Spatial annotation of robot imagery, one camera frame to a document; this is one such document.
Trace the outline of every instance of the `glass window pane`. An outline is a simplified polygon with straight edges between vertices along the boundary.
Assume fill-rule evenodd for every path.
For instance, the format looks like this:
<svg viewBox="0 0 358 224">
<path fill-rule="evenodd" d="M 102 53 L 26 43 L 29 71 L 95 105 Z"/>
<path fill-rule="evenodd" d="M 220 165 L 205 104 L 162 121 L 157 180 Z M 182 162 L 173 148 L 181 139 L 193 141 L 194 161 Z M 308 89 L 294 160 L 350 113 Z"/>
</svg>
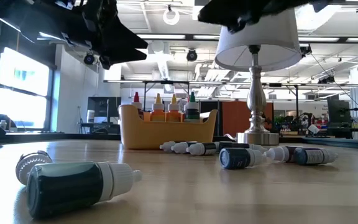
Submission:
<svg viewBox="0 0 358 224">
<path fill-rule="evenodd" d="M 47 99 L 0 88 L 0 114 L 6 114 L 18 128 L 44 128 Z"/>
<path fill-rule="evenodd" d="M 48 80 L 49 68 L 46 65 L 7 47 L 4 49 L 0 61 L 0 84 L 46 96 Z"/>
</svg>

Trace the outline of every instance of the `table surface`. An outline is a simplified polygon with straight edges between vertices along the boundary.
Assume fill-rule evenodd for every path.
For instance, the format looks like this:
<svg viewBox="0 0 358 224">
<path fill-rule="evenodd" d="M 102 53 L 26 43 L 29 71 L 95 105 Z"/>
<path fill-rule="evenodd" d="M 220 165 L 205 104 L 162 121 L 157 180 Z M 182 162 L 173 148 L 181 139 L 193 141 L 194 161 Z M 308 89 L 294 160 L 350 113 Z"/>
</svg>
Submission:
<svg viewBox="0 0 358 224">
<path fill-rule="evenodd" d="M 117 141 L 53 141 L 0 146 L 0 223 L 357 223 L 358 149 L 328 147 L 330 165 L 270 162 L 224 170 L 217 156 L 124 150 Z M 49 220 L 33 220 L 15 175 L 22 153 L 56 162 L 126 162 L 143 172 L 130 192 Z"/>
</svg>

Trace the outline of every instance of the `black monitor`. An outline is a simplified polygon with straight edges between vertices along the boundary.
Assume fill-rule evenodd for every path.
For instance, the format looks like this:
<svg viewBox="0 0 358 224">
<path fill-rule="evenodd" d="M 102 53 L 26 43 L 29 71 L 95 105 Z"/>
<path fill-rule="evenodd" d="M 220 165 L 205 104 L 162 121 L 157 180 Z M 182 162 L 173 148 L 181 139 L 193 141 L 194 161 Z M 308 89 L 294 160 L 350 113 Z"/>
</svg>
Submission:
<svg viewBox="0 0 358 224">
<path fill-rule="evenodd" d="M 352 123 L 349 102 L 343 100 L 327 100 L 327 102 L 330 124 L 342 126 L 343 123 Z"/>
<path fill-rule="evenodd" d="M 88 97 L 88 110 L 94 110 L 94 116 L 118 117 L 121 97 Z"/>
</svg>

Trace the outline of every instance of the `ceiling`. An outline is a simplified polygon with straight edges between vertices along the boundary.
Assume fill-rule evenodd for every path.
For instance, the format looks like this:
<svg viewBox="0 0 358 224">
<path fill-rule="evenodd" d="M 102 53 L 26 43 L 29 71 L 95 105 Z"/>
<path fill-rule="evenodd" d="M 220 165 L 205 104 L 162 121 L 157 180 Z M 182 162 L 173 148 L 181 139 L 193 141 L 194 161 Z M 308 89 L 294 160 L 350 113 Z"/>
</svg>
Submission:
<svg viewBox="0 0 358 224">
<path fill-rule="evenodd" d="M 175 25 L 168 25 L 163 14 L 167 10 L 167 1 L 118 1 L 119 18 L 121 22 L 136 34 L 218 34 L 220 27 L 204 24 L 193 20 L 194 0 L 184 0 L 181 4 L 172 3 L 172 9 L 179 13 L 180 18 Z M 358 6 L 343 6 L 333 14 L 327 22 L 319 28 L 302 35 L 319 36 L 358 36 Z M 173 12 L 167 17 L 172 19 Z M 169 46 L 172 57 L 167 61 L 170 71 L 183 71 L 181 79 L 189 79 L 188 72 L 197 74 L 197 64 L 212 64 L 216 52 L 216 41 L 165 41 Z M 196 49 L 198 60 L 188 62 L 186 55 L 189 49 Z M 314 57 L 311 55 L 302 59 L 297 65 L 289 69 L 267 72 L 263 75 L 263 82 L 292 82 L 292 83 L 316 83 L 319 77 L 325 75 L 325 70 L 333 70 L 338 83 L 349 81 L 349 69 L 358 63 L 358 44 L 311 44 Z M 150 58 L 141 62 L 129 62 L 122 66 L 122 74 L 126 79 L 156 78 L 153 76 L 158 71 L 157 61 Z M 236 82 L 247 82 L 246 78 Z"/>
</svg>

